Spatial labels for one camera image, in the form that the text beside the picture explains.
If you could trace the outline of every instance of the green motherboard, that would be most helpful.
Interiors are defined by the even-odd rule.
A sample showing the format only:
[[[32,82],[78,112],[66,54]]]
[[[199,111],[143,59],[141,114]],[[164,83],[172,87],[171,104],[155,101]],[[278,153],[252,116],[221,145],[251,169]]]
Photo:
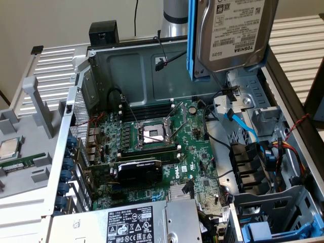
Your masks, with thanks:
[[[121,150],[124,151],[124,154],[131,154],[139,150],[137,148],[138,130],[135,127],[136,122],[122,123],[117,113],[105,113],[99,122],[93,126],[100,128],[102,134],[101,138],[98,139],[97,148],[105,149],[106,146],[108,148],[104,156],[102,153],[96,152],[92,157],[93,165],[88,168],[92,171],[96,185],[93,210],[117,207],[133,202],[168,200],[170,187],[185,185],[188,180],[192,180],[194,182],[194,197],[200,203],[201,209],[206,214],[221,213],[220,203],[215,203],[215,195],[219,194],[218,180],[207,178],[201,171],[201,162],[206,167],[213,158],[210,141],[204,138],[203,110],[198,109],[197,102],[191,100],[177,101],[174,102],[174,105],[177,106],[180,102],[182,102],[181,106],[171,116],[172,132],[182,127],[172,137],[170,144],[164,145],[164,148],[181,145],[180,157],[177,151],[171,150],[118,159],[118,152]],[[193,107],[196,111],[195,114],[188,112],[189,108]],[[161,118],[157,118],[150,119],[149,122],[151,125],[159,124],[160,121]],[[146,145],[145,149],[150,149],[150,146],[159,146],[157,144]],[[141,159],[156,159],[163,162],[163,180],[161,182],[154,186],[127,188],[119,186],[113,180],[109,181],[111,168],[116,169],[117,165],[125,162],[123,160]],[[213,177],[217,176],[212,165],[207,168],[205,173]]]

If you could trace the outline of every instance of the hard drive label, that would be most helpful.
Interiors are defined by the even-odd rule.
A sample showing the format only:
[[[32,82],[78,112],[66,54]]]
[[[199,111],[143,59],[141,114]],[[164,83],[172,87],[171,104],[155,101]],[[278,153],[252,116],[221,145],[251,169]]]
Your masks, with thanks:
[[[108,213],[107,243],[154,243],[153,207]]]
[[[265,0],[216,0],[210,61],[253,52]]]

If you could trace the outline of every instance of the toshiba hard drive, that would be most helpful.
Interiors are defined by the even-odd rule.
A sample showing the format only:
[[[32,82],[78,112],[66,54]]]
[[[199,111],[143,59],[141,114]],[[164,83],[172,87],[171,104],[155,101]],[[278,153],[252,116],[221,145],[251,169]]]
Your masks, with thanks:
[[[194,76],[260,63],[278,0],[197,0]]]

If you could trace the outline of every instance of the motherboard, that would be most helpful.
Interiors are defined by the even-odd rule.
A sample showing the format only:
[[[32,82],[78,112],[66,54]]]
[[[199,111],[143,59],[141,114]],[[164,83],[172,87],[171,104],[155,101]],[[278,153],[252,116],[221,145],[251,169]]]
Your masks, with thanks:
[[[132,112],[140,117],[135,109]],[[204,136],[203,110],[197,101],[182,100],[168,104],[167,113],[166,117],[127,122],[129,117],[123,117],[121,112],[98,115],[87,146],[91,166],[86,174],[92,178],[95,192],[93,210],[195,198],[206,214],[221,213],[218,180],[206,176],[217,177],[217,172],[209,138]],[[127,178],[134,177],[134,181],[120,182],[117,175],[122,174],[123,166],[134,163],[156,163],[158,167],[161,163],[160,168],[155,168],[160,170],[161,178],[138,183],[136,175],[126,172]],[[141,178],[149,172],[131,173],[139,173]]]

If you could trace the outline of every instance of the white wall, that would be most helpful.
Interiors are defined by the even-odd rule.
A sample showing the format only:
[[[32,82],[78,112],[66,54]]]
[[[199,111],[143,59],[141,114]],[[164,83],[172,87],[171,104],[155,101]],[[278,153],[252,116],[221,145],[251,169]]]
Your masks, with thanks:
[[[92,22],[116,19],[119,37],[133,36],[135,3],[136,0],[0,0],[0,89],[12,100],[33,46],[87,43]],[[276,18],[318,13],[324,13],[324,0],[279,0]],[[162,0],[139,0],[137,36],[155,34],[162,19]]]

